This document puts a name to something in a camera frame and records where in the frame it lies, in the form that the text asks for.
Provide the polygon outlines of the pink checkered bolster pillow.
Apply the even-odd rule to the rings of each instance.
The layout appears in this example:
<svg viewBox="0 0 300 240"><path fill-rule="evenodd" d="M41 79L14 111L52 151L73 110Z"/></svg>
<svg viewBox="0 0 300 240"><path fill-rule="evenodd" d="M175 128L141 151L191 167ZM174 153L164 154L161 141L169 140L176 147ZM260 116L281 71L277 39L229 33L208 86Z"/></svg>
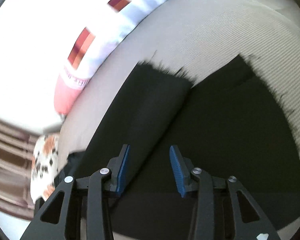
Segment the pink checkered bolster pillow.
<svg viewBox="0 0 300 240"><path fill-rule="evenodd" d="M54 107L68 115L79 94L113 50L151 12L168 0L108 0L72 32L70 53L59 75Z"/></svg>

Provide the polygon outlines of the black pants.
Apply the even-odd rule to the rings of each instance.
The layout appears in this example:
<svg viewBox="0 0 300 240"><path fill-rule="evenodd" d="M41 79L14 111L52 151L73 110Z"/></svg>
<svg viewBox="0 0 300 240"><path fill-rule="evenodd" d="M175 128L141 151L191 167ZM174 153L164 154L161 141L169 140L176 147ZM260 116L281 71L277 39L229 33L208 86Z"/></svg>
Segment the black pants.
<svg viewBox="0 0 300 240"><path fill-rule="evenodd" d="M136 239L186 239L196 201L182 198L169 149L212 176L236 176L281 229L300 217L300 159L286 117L266 84L237 56L194 85L138 63L87 149L55 183L106 167L130 146L127 187L111 203L113 230Z"/></svg>

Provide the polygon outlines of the floral pillow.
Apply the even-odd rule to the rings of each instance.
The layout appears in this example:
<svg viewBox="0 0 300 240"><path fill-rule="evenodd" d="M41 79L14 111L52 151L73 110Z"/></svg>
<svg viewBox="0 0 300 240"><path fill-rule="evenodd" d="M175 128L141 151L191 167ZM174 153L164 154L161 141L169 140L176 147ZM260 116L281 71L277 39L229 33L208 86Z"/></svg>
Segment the floral pillow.
<svg viewBox="0 0 300 240"><path fill-rule="evenodd" d="M55 190L54 179L58 174L59 133L41 135L33 150L30 196L35 203L46 201Z"/></svg>

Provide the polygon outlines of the brown striped curtain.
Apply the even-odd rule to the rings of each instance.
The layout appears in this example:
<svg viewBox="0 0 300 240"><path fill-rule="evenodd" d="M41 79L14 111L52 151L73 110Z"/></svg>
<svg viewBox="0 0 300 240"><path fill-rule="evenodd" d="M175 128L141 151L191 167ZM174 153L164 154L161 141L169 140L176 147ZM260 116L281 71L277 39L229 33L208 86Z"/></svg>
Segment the brown striped curtain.
<svg viewBox="0 0 300 240"><path fill-rule="evenodd" d="M0 120L0 211L31 220L30 176L38 134Z"/></svg>

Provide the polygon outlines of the beige bed sheet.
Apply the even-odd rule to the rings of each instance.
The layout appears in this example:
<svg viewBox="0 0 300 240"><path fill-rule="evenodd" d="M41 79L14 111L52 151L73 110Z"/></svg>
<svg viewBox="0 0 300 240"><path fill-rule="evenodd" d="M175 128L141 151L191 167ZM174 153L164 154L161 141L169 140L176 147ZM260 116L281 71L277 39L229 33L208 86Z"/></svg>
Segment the beige bed sheet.
<svg viewBox="0 0 300 240"><path fill-rule="evenodd" d="M169 0L109 55L61 132L61 155L85 151L134 67L144 62L194 85L240 56L281 107L300 159L300 28L257 0Z"/></svg>

